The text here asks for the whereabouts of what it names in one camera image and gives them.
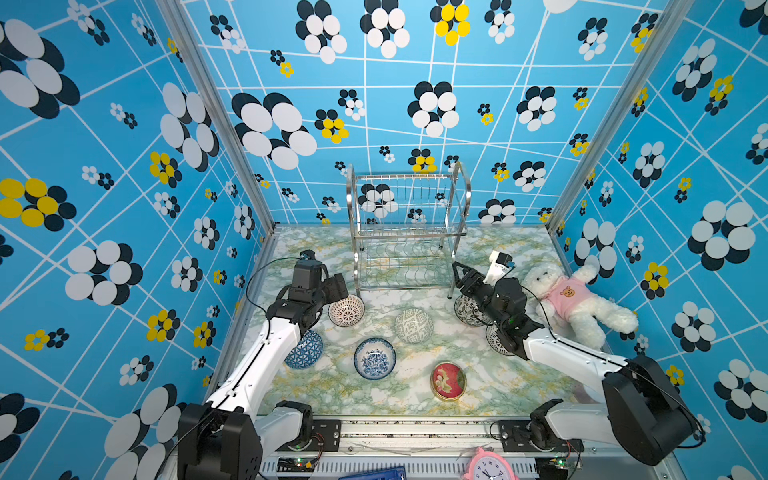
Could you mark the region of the black leaf patterned bowl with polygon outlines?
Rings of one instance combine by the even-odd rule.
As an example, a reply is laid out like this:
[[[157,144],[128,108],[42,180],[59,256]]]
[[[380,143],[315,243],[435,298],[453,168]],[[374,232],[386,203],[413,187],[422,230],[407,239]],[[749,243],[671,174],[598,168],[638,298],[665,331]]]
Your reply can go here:
[[[461,295],[454,302],[454,313],[457,319],[470,327],[490,326],[493,321],[483,313],[477,302],[468,296]]]

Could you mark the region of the green patterned white bowl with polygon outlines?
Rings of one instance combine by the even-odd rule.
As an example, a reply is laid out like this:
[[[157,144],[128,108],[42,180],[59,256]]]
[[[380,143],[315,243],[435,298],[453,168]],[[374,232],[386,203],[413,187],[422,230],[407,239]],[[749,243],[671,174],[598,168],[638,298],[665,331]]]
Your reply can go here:
[[[434,322],[424,310],[409,308],[397,315],[394,328],[400,340],[408,344],[419,344],[431,338]]]

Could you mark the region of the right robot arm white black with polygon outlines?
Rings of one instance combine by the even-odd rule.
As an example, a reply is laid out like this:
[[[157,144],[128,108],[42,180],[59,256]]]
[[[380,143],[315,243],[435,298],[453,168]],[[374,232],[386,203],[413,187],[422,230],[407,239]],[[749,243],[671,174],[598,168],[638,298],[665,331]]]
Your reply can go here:
[[[510,276],[511,264],[510,259],[494,261],[482,275],[454,262],[454,283],[491,319],[505,350],[565,374],[598,398],[594,404],[545,402],[531,413],[524,438],[540,450],[571,440],[617,445],[649,466],[677,448],[687,448],[692,436],[705,442],[701,422],[655,360],[609,355],[556,335],[548,322],[539,323],[527,314],[527,296]]]

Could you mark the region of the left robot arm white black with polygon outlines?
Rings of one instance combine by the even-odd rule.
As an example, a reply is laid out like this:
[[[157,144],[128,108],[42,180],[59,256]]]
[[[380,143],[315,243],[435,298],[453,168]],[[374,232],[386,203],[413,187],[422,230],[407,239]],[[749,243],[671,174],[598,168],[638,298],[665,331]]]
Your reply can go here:
[[[329,274],[314,251],[301,252],[295,261],[291,283],[267,308],[266,324],[246,356],[204,403],[182,412],[177,444],[156,478],[260,479],[265,457],[310,438],[310,405],[281,401],[264,416],[258,409],[323,308],[347,298],[348,289],[344,277]]]

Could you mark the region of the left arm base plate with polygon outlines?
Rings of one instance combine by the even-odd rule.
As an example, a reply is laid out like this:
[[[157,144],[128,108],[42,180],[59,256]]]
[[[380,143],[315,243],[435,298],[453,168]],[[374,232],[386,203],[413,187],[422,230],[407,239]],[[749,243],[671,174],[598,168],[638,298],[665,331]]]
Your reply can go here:
[[[338,452],[342,433],[340,419],[315,419],[312,423],[310,438],[304,443],[284,444],[278,452]]]

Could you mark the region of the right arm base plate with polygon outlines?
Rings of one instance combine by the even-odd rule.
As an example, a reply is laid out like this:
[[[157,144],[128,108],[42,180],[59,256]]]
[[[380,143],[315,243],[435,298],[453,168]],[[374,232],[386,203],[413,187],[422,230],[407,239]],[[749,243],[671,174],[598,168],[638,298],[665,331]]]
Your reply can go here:
[[[563,440],[540,422],[531,419],[496,420],[489,427],[491,437],[502,444],[505,453],[565,453],[584,451],[581,440]]]

